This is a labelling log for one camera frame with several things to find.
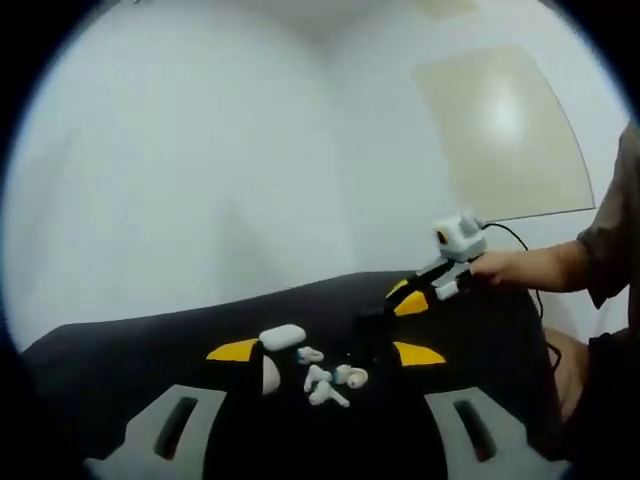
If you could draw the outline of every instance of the gray plastic piece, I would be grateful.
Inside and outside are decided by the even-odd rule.
[[[431,282],[431,285],[436,288],[444,287],[447,283],[453,282],[456,278],[458,278],[458,275],[467,270],[469,270],[469,264],[467,262],[454,263],[453,267],[451,267],[451,270],[442,275],[440,278],[436,278],[433,282]]]
[[[125,441],[105,460],[87,459],[87,465],[104,480],[201,480],[204,456],[213,422],[225,392],[174,385],[127,425]],[[184,426],[175,454],[167,460],[155,445],[183,398],[195,407]]]
[[[444,444],[450,480],[534,480],[561,478],[564,461],[549,462],[527,443],[524,426],[478,388],[425,395]],[[474,447],[455,408],[469,402],[495,445],[495,455],[484,462]]]

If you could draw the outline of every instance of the human arm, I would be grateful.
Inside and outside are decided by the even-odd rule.
[[[576,240],[549,248],[488,252],[471,265],[472,273],[494,284],[538,290],[588,288],[600,307],[630,279],[639,166],[640,134],[629,124],[620,137],[613,180],[589,228]]]
[[[588,253],[577,240],[522,252],[487,252],[471,264],[494,285],[572,292],[588,285]]]

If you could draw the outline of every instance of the white earbud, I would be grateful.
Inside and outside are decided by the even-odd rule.
[[[298,349],[298,363],[300,365],[319,363],[323,360],[324,354],[319,350],[314,350],[311,347],[302,347]]]
[[[280,372],[269,357],[262,358],[262,394],[275,392],[280,386]]]
[[[318,382],[315,391],[309,395],[309,403],[317,406],[323,404],[329,398],[335,400],[341,407],[348,408],[350,405],[349,400],[336,392],[327,380]]]
[[[369,374],[362,368],[351,365],[340,365],[333,372],[333,381],[337,385],[347,384],[349,388],[360,388],[369,380]]]
[[[322,370],[317,365],[311,365],[309,367],[309,373],[307,373],[307,378],[304,379],[304,391],[310,392],[314,383],[318,382],[330,382],[331,381],[331,373]]]

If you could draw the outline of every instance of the earbud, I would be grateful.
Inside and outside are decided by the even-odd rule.
[[[317,365],[311,365],[309,367],[309,373],[307,373],[307,378],[304,379],[304,391],[310,392],[314,383],[331,381],[331,373],[326,370],[322,370]]]
[[[333,372],[333,381],[337,385],[347,384],[349,388],[360,388],[369,380],[369,374],[362,368],[340,365]]]
[[[348,408],[350,405],[349,400],[336,392],[327,380],[318,382],[315,391],[309,395],[309,403],[317,406],[323,404],[329,398],[335,400],[341,407]]]
[[[311,347],[302,347],[298,349],[298,363],[300,365],[319,363],[323,360],[324,354],[319,350],[314,350]]]

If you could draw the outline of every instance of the black cable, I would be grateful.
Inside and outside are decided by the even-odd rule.
[[[509,232],[511,235],[513,235],[513,237],[518,240],[518,242],[520,243],[520,245],[522,245],[522,248],[524,248],[526,251],[529,251],[529,247],[527,247],[527,244],[524,243],[524,240],[522,240],[518,234],[516,232],[514,232],[513,230],[511,230],[509,227],[507,227],[506,225],[502,225],[500,223],[494,223],[494,222],[490,222],[490,223],[485,223],[482,226],[483,230],[486,230],[489,227],[498,227],[501,228],[503,230],[506,230],[507,232]],[[542,304],[542,299],[540,298],[540,291],[536,290],[536,299],[538,300],[538,306],[540,307],[540,320],[542,320],[542,317],[544,315],[544,305]],[[555,373],[556,369],[558,368],[558,365],[560,365],[560,360],[562,360],[562,353],[560,352],[560,350],[558,349],[558,347],[556,347],[555,345],[551,345],[549,342],[547,342],[547,347],[549,348],[549,350],[551,350],[553,353],[556,354],[557,360],[556,363],[551,367],[553,369],[553,372]]]

